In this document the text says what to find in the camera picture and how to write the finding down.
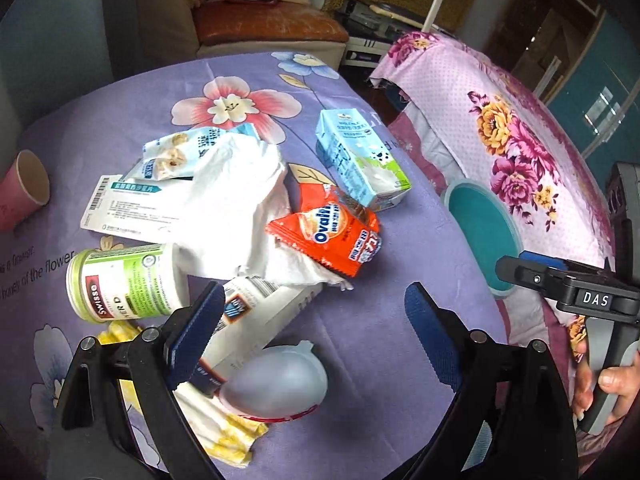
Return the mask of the person's right hand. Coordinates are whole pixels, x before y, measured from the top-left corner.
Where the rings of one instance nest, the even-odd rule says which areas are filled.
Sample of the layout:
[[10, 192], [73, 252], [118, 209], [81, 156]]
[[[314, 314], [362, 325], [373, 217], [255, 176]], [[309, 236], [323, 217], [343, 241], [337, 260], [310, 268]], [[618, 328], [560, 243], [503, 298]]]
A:
[[[577, 365], [572, 410], [578, 420], [582, 420], [585, 411], [590, 409], [593, 399], [591, 391], [592, 371], [587, 356], [583, 356]], [[629, 366], [610, 367], [602, 370], [598, 377], [598, 386], [607, 394], [617, 396], [617, 401], [608, 415], [606, 424], [612, 424], [624, 418], [634, 403], [640, 385], [639, 352], [634, 354], [634, 362]]]

